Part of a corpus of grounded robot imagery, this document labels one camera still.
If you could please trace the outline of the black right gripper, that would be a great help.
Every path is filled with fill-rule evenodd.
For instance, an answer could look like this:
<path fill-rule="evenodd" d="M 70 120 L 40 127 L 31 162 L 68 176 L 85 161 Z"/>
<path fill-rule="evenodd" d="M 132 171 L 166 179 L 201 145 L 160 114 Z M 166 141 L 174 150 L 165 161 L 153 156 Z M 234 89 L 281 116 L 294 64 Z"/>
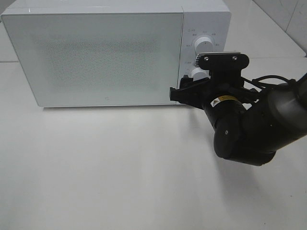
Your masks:
<path fill-rule="evenodd" d="M 222 110 L 244 111 L 240 101 L 244 80 L 240 70 L 209 71 L 210 78 L 200 80 L 184 75 L 179 89 L 169 88 L 171 101 L 190 105 L 208 112 L 218 107 Z"/>

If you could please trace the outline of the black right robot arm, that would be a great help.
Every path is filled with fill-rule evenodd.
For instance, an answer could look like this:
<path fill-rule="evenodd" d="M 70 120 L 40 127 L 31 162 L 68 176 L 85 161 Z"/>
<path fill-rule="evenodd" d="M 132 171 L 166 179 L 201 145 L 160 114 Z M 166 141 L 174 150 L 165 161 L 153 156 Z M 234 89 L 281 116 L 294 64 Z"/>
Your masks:
<path fill-rule="evenodd" d="M 203 110 L 214 129 L 213 147 L 220 158 L 261 166 L 277 150 L 307 134 L 307 78 L 266 76 L 247 81 L 240 70 L 210 71 L 209 77 L 181 79 L 170 99 Z"/>

